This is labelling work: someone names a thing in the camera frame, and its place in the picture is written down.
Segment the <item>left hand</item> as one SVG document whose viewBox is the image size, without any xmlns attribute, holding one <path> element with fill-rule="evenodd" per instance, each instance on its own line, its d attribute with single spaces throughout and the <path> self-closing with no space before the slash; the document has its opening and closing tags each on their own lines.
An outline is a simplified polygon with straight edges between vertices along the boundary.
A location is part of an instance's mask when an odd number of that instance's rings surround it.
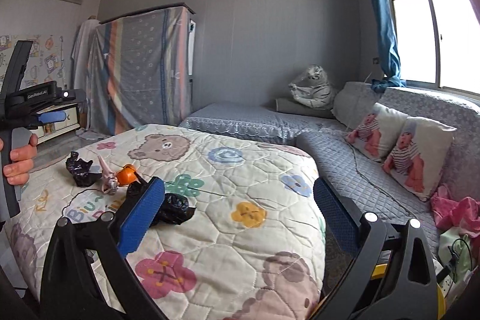
<svg viewBox="0 0 480 320">
<path fill-rule="evenodd" d="M 29 172 L 34 167 L 33 159 L 38 154 L 37 146 L 38 138 L 32 134 L 27 145 L 10 152 L 11 163 L 2 169 L 3 176 L 10 185 L 23 186 L 29 181 Z"/>
</svg>

